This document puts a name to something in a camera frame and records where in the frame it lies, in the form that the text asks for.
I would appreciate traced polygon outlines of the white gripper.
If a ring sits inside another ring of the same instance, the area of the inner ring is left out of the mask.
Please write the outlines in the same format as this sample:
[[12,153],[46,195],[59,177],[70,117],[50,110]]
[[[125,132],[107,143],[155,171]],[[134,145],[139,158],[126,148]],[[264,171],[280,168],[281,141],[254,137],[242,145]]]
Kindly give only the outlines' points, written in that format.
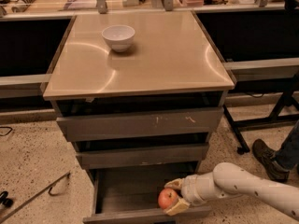
[[167,182],[164,187],[167,189],[180,190],[183,198],[177,198],[174,203],[164,210],[169,216],[174,216],[186,211],[191,205],[202,205],[205,203],[197,191],[198,175],[188,175],[184,179],[177,178]]

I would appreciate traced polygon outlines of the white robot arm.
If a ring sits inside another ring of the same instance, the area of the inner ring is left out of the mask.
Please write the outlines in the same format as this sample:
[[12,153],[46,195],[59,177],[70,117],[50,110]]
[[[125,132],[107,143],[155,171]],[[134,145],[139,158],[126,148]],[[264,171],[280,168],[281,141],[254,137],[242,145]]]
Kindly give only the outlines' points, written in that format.
[[187,175],[164,185],[158,196],[160,208],[169,216],[211,200],[255,197],[281,213],[299,220],[299,188],[252,175],[230,162],[222,162],[204,175]]

